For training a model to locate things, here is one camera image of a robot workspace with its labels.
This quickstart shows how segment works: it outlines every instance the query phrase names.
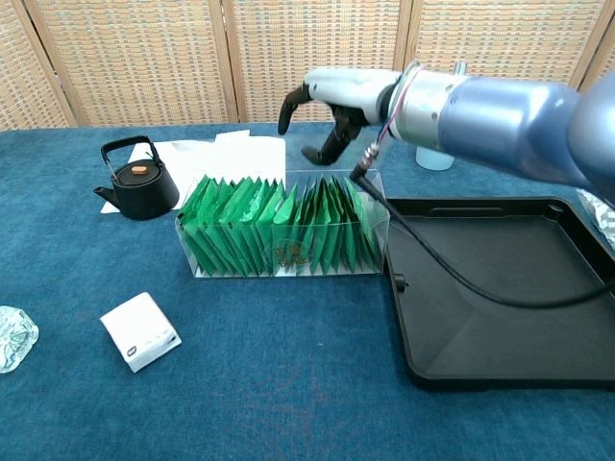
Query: blue tablecloth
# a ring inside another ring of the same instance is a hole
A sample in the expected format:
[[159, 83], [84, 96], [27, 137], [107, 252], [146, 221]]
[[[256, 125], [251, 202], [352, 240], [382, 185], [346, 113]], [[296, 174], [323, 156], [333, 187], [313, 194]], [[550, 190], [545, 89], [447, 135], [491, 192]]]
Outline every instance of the blue tablecloth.
[[[0, 376], [0, 460], [614, 459], [605, 391], [437, 394], [407, 379], [384, 277], [195, 280], [173, 229], [99, 213], [100, 146], [145, 133], [207, 139], [271, 124], [0, 134], [0, 303], [25, 309], [38, 343]], [[293, 124], [288, 169], [327, 124]], [[364, 131], [340, 160], [352, 168]], [[125, 160], [128, 152], [116, 161]], [[456, 160], [418, 167], [393, 143], [389, 196], [558, 195]], [[148, 291], [183, 339], [134, 375], [99, 317]]]

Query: white box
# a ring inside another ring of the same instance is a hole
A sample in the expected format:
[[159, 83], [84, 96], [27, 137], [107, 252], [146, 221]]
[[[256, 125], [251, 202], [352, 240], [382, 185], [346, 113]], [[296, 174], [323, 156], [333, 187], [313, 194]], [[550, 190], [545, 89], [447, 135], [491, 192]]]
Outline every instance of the white box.
[[134, 373], [182, 344], [149, 293], [141, 293], [100, 318]]

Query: black tray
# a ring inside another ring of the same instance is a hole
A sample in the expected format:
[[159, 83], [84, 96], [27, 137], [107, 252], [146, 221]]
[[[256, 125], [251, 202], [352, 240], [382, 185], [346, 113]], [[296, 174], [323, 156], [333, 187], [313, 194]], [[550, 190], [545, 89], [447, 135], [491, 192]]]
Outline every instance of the black tray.
[[[459, 272], [502, 296], [561, 299], [615, 277], [608, 249], [556, 198], [391, 203]], [[395, 221], [388, 248], [407, 370], [417, 385], [615, 388], [612, 295], [551, 310], [507, 307], [458, 284]]]

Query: green tea bag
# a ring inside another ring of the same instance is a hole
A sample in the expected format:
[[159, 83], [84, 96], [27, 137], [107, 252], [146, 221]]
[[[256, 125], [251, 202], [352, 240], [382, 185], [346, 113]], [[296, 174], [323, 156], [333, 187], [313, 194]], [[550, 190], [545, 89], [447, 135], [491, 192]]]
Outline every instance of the green tea bag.
[[208, 274], [213, 275], [213, 272], [218, 272], [221, 275], [224, 275], [227, 271], [227, 266], [224, 264], [222, 260], [220, 260], [217, 252], [212, 248], [209, 240], [205, 237], [205, 235], [201, 232], [202, 226], [204, 226], [204, 222], [207, 220], [207, 213], [213, 213], [215, 211], [215, 202], [218, 196], [219, 186], [216, 181], [211, 180], [207, 189], [203, 192], [203, 196], [198, 204], [194, 204], [192, 213], [194, 217], [185, 223], [184, 230], [185, 233], [192, 239], [194, 243], [196, 243], [202, 253], [207, 256], [208, 260], [212, 264], [211, 267], [206, 267], [205, 261], [204, 264], [201, 264], [201, 269], [205, 270]]
[[307, 178], [306, 185], [304, 185], [304, 190], [299, 196], [299, 202], [296, 206], [295, 215], [292, 220], [292, 229], [290, 230], [290, 235], [288, 235], [288, 245], [286, 246], [286, 272], [288, 269], [292, 268], [295, 264], [300, 266], [305, 264], [305, 261], [301, 259], [301, 226], [304, 224], [302, 219], [306, 217], [305, 210], [308, 207], [309, 197], [306, 196], [306, 192], [309, 188], [310, 178]]
[[217, 221], [226, 237], [227, 247], [233, 252], [244, 277], [251, 272], [256, 272], [257, 268], [252, 261], [248, 246], [236, 225], [258, 186], [259, 184], [255, 184], [251, 178], [242, 180], [240, 185], [235, 188], [233, 196], [225, 205]]
[[355, 211], [353, 210], [353, 206], [350, 202], [348, 195], [346, 195], [346, 191], [344, 191], [344, 187], [342, 184], [336, 179], [333, 178], [333, 182], [338, 191], [339, 201], [344, 208], [345, 221], [344, 221], [344, 247], [345, 247], [345, 258], [348, 262], [347, 267], [350, 269], [351, 273], [355, 272], [357, 267], [357, 261], [360, 264], [360, 250], [357, 247], [357, 236], [355, 233], [355, 224], [358, 224], [358, 218], [355, 215]]
[[318, 182], [307, 193], [307, 202], [304, 204], [305, 215], [302, 218], [302, 226], [300, 227], [301, 252], [299, 259], [302, 264], [311, 260], [312, 256], [312, 241], [314, 238], [314, 223], [316, 221], [316, 196], [318, 190]]
[[254, 261], [257, 268], [257, 275], [262, 274], [262, 271], [265, 268], [265, 263], [262, 258], [262, 250], [260, 248], [260, 245], [255, 239], [255, 236], [250, 227], [253, 226], [253, 223], [260, 216], [262, 210], [265, 208], [265, 205], [267, 205], [267, 201], [269, 200], [271, 194], [273, 194], [274, 191], [275, 189], [269, 185], [269, 181], [265, 180], [265, 182], [260, 185], [257, 193], [254, 195], [254, 197], [250, 201], [250, 204], [239, 218], [239, 224], [237, 225], [237, 228], [241, 232], [241, 235], [243, 236], [248, 246], [248, 249], [250, 250], [252, 260]]
[[331, 216], [331, 222], [329, 224], [330, 234], [327, 235], [327, 246], [325, 247], [323, 256], [320, 259], [320, 264], [321, 266], [324, 264], [327, 267], [327, 272], [329, 272], [329, 262], [335, 272], [337, 272], [341, 250], [344, 245], [342, 211], [341, 205], [339, 204], [339, 199], [337, 197], [337, 188], [335, 187], [335, 184], [333, 182], [328, 182], [325, 186], [327, 187], [327, 192], [329, 193], [329, 215]]
[[181, 230], [181, 233], [182, 233], [182, 240], [185, 242], [188, 248], [192, 251], [192, 253], [194, 254], [194, 257], [196, 257], [196, 261], [199, 263], [199, 266], [201, 267], [201, 269], [204, 272], [207, 272], [210, 276], [212, 276], [213, 273], [215, 272], [215, 266], [213, 265], [211, 260], [208, 258], [205, 251], [201, 248], [199, 244], [195, 242], [194, 238], [190, 235], [190, 233], [186, 229]]
[[209, 178], [203, 178], [178, 215], [182, 222], [181, 233], [185, 244], [196, 257], [201, 270], [207, 272], [210, 276], [216, 270], [224, 270], [224, 267], [222, 266], [221, 269], [218, 269], [218, 265], [209, 257], [209, 247], [205, 242], [201, 241], [202, 237], [198, 232], [196, 211], [206, 195], [208, 195], [208, 192], [209, 194], [215, 193], [215, 189], [216, 184], [214, 182]]
[[284, 267], [289, 263], [289, 258], [286, 257], [286, 243], [290, 235], [291, 222], [294, 218], [296, 210], [295, 200], [297, 199], [297, 184], [294, 185], [286, 200], [280, 206], [280, 209], [273, 217], [273, 226], [271, 228], [273, 240], [273, 270], [278, 267]]
[[329, 215], [329, 200], [325, 192], [326, 189], [325, 180], [321, 178], [318, 183], [318, 193], [316, 196], [316, 224], [314, 226], [314, 241], [312, 244], [313, 253], [311, 263], [309, 264], [309, 270], [312, 273], [316, 271], [316, 267], [320, 262], [320, 256], [325, 249], [327, 232], [329, 230], [329, 223], [331, 222], [331, 216]]
[[180, 218], [182, 224], [196, 216], [196, 210], [199, 204], [201, 204], [201, 200], [203, 199], [205, 191], [210, 183], [211, 179], [204, 176], [199, 181], [194, 191], [190, 194], [190, 197], [188, 197], [185, 201], [184, 205], [180, 209], [180, 212], [178, 213], [178, 217]]
[[271, 200], [271, 198], [273, 197], [273, 195], [276, 193], [277, 190], [278, 190], [278, 182], [276, 180], [273, 180], [273, 182], [271, 183], [271, 187], [269, 188], [269, 191], [267, 193], [267, 198], [264, 201], [264, 204], [262, 205], [258, 213], [255, 215], [254, 220], [252, 221], [252, 225], [248, 227], [248, 229], [252, 233], [252, 236], [254, 237], [254, 241], [256, 242], [258, 246], [258, 254], [260, 255], [260, 258], [262, 259], [263, 271], [267, 269], [267, 255], [265, 254], [265, 246], [262, 243], [262, 238], [260, 237], [260, 233], [258, 232], [257, 221], [260, 215], [264, 212], [265, 207], [267, 206], [267, 204], [269, 203], [269, 201]]
[[357, 215], [359, 221], [359, 243], [361, 249], [362, 259], [374, 270], [378, 269], [378, 262], [374, 260], [373, 255], [376, 252], [374, 249], [376, 248], [374, 235], [372, 233], [372, 228], [368, 219], [367, 214], [365, 213], [365, 209], [363, 207], [363, 201], [358, 195], [357, 191], [353, 187], [353, 184], [350, 182], [348, 178], [344, 178], [346, 181], [346, 185], [348, 187], [348, 192], [350, 193], [351, 201], [353, 203], [353, 210]]
[[223, 261], [227, 270], [233, 274], [240, 274], [240, 268], [236, 261], [233, 252], [227, 246], [224, 232], [218, 225], [218, 216], [224, 210], [226, 203], [231, 199], [234, 193], [234, 186], [226, 184], [224, 180], [218, 185], [219, 192], [216, 198], [215, 207], [211, 207], [207, 212], [203, 212], [202, 219], [199, 221], [199, 230], [209, 240], [211, 248], [216, 252], [221, 261]]
[[284, 187], [280, 182], [256, 221], [257, 233], [263, 248], [262, 254], [264, 255], [265, 268], [269, 275], [273, 275], [273, 234], [271, 232], [271, 226], [273, 217], [282, 204], [283, 193]]

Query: black cable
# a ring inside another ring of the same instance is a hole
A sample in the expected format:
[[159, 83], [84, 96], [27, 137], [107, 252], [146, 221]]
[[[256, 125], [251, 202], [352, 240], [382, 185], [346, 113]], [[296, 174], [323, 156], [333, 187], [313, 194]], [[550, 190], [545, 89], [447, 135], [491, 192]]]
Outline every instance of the black cable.
[[606, 293], [613, 292], [615, 290], [615, 279], [610, 280], [606, 285], [601, 286], [600, 288], [588, 291], [587, 293], [583, 293], [582, 295], [574, 296], [572, 298], [566, 298], [563, 300], [557, 301], [548, 301], [544, 303], [534, 303], [529, 301], [519, 301], [519, 300], [511, 300], [508, 298], [503, 298], [499, 295], [495, 295], [490, 293], [479, 286], [475, 285], [473, 282], [462, 276], [454, 267], [452, 267], [443, 257], [442, 255], [435, 250], [419, 233], [417, 233], [404, 219], [402, 213], [400, 213], [393, 205], [387, 202], [387, 200], [382, 196], [379, 190], [374, 187], [363, 175], [360, 174], [359, 171], [354, 171], [351, 175], [351, 179], [356, 182], [365, 192], [371, 195], [375, 200], [383, 204], [386, 209], [388, 209], [391, 216], [397, 219], [404, 229], [413, 236], [417, 242], [425, 249], [430, 256], [435, 259], [435, 261], [442, 266], [442, 268], [448, 272], [455, 280], [461, 283], [470, 291], [476, 293], [477, 295], [492, 301], [494, 303], [509, 305], [512, 307], [521, 307], [524, 309], [554, 309], [557, 307], [567, 307], [574, 304], [586, 303], [588, 301], [594, 300], [599, 296], [602, 296]]

